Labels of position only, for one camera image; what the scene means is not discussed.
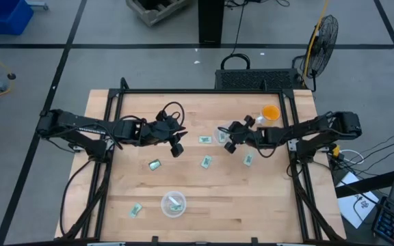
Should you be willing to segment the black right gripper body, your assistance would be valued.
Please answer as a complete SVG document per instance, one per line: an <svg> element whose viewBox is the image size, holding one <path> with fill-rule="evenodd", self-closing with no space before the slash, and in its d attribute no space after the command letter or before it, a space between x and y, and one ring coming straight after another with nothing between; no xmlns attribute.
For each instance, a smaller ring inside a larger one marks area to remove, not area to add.
<svg viewBox="0 0 394 246"><path fill-rule="evenodd" d="M232 132L230 132L228 128L225 130L225 132L228 134L229 141L225 143L224 149L231 154L233 154L236 151L237 149L236 145L238 144L246 144L248 146L256 148L257 150L264 149L265 147L265 145L262 142L263 140L262 132L252 130L252 127L255 123L255 119L251 115L247 115L244 118L244 121L245 121L244 124L238 121L232 122L236 124L236 129L233 132L233 134L235 134L237 138L236 141L231 141L230 134L232 134Z"/></svg>

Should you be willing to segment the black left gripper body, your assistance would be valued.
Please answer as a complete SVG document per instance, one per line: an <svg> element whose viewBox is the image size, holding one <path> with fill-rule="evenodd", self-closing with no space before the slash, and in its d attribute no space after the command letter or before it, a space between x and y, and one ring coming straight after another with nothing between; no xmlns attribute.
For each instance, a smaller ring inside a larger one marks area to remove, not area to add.
<svg viewBox="0 0 394 246"><path fill-rule="evenodd" d="M176 118L168 115L165 110L161 110L154 122L141 124L137 146L156 146L157 144L169 143L172 156L174 158L179 157L183 153L184 148L179 143L180 139L176 139L174 135L185 131L175 131L179 126L181 125Z"/></svg>

